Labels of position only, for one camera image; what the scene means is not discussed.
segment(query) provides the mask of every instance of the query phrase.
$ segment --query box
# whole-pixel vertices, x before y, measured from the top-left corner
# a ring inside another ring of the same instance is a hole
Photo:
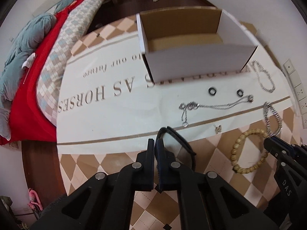
[[[227,11],[171,7],[137,14],[140,50],[154,83],[240,71],[257,48],[254,36]]]

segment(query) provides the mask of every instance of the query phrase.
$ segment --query red bed sheet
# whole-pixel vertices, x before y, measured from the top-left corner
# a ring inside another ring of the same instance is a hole
[[[23,82],[27,71],[22,77],[13,100],[9,118],[11,139],[8,141],[0,136],[0,145],[22,140],[56,142],[56,127],[46,119],[38,107],[36,101],[36,83],[69,12],[83,1],[76,0],[70,6],[56,14],[56,25],[50,30],[35,51],[36,59],[29,70],[25,83]]]

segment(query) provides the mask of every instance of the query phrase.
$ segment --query wall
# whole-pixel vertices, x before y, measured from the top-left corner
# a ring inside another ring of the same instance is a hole
[[[28,186],[23,170],[21,145],[18,150],[8,145],[0,146],[0,195],[9,196],[12,201],[14,214],[32,213],[29,202]],[[33,215],[22,217],[30,225],[35,217]]]
[[[15,38],[30,19],[44,13],[58,1],[60,0],[18,0],[15,3],[0,27],[0,72],[4,69],[7,53],[12,46],[9,38]]]
[[[258,30],[257,37],[269,46],[281,65],[291,60],[307,91],[307,25],[291,0],[208,1],[252,23]],[[301,137],[307,143],[307,129],[302,130]]]

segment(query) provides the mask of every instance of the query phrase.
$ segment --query beaded bracelet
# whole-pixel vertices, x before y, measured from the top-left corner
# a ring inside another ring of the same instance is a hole
[[[261,157],[261,159],[253,166],[249,167],[249,168],[241,168],[239,164],[237,164],[237,158],[236,158],[236,153],[237,153],[237,149],[239,148],[240,144],[242,143],[242,141],[248,137],[249,135],[260,135],[264,138],[268,138],[269,135],[261,129],[251,129],[248,130],[244,133],[242,133],[242,135],[240,135],[240,137],[236,140],[235,144],[232,147],[232,151],[231,151],[231,156],[230,156],[230,160],[231,160],[231,164],[233,166],[233,169],[240,174],[248,174],[251,173],[255,170],[257,170],[261,164],[265,161],[265,159],[268,157],[268,152],[265,152],[263,154],[263,156]]]

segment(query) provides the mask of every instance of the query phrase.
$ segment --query wooden floor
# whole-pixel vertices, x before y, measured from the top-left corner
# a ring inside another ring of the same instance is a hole
[[[95,30],[99,23],[106,25],[141,11],[194,5],[212,6],[206,0],[119,0],[116,5],[105,3],[93,19],[88,33]],[[44,207],[65,193],[56,143],[23,141],[22,158],[28,187],[37,191]]]

